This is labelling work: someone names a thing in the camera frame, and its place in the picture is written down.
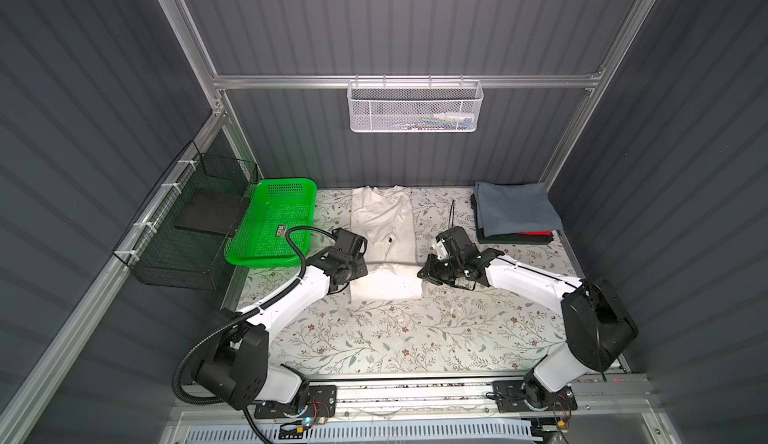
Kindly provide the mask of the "white printed t-shirt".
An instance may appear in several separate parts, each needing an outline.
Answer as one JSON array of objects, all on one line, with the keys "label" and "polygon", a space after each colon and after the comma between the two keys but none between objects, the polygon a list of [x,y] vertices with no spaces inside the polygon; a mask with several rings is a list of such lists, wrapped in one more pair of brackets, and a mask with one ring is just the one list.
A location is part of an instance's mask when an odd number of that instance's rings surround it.
[{"label": "white printed t-shirt", "polygon": [[367,240],[367,274],[350,285],[351,300],[405,301],[422,297],[410,191],[401,186],[352,191],[351,230]]}]

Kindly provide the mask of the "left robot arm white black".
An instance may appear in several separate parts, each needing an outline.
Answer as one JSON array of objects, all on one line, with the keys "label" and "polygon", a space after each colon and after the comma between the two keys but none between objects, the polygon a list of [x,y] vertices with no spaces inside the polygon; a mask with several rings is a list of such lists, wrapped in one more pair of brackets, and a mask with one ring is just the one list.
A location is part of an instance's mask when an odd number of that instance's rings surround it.
[{"label": "left robot arm white black", "polygon": [[225,403],[238,411],[259,402],[306,406],[309,380],[287,365],[272,365],[271,344],[305,309],[368,274],[367,239],[312,226],[290,228],[285,238],[299,258],[297,274],[231,313],[181,358],[172,376],[176,398],[193,405]]}]

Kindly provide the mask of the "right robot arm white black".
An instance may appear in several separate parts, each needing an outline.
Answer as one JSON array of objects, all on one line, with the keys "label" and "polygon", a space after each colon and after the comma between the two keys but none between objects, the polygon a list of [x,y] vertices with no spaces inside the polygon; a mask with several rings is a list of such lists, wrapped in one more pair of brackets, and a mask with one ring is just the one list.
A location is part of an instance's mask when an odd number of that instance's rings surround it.
[{"label": "right robot arm white black", "polygon": [[524,264],[497,249],[480,250],[459,226],[438,234],[418,277],[450,287],[464,278],[512,292],[562,318],[564,342],[535,364],[510,394],[534,411],[553,407],[569,384],[583,375],[604,373],[639,334],[606,280],[563,276]]}]

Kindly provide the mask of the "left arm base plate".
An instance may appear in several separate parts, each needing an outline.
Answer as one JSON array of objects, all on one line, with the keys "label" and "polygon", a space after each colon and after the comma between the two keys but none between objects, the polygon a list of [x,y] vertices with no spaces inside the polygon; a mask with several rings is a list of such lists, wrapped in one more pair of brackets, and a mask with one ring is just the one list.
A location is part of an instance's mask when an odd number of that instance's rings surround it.
[{"label": "left arm base plate", "polygon": [[337,398],[338,388],[334,385],[310,385],[288,404],[257,402],[252,414],[255,419],[330,418],[336,414]]}]

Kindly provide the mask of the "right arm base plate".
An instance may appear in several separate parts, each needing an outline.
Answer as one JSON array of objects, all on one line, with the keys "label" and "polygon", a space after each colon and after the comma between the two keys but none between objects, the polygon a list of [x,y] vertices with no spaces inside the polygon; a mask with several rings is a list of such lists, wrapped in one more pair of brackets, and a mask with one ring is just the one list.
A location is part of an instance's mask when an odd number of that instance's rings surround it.
[{"label": "right arm base plate", "polygon": [[519,379],[496,380],[486,397],[493,400],[500,412],[548,412],[578,409],[574,392],[569,385],[559,391],[549,391],[535,379],[532,372]]}]

